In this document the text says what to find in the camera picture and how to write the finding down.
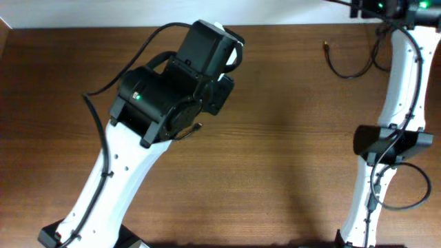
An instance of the green led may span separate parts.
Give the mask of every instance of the green led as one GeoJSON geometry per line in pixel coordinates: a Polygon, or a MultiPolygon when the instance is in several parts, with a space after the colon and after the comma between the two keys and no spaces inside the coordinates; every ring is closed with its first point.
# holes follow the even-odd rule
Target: green led
{"type": "Polygon", "coordinates": [[[422,1],[420,2],[420,8],[428,8],[429,2],[428,1],[422,1]]]}

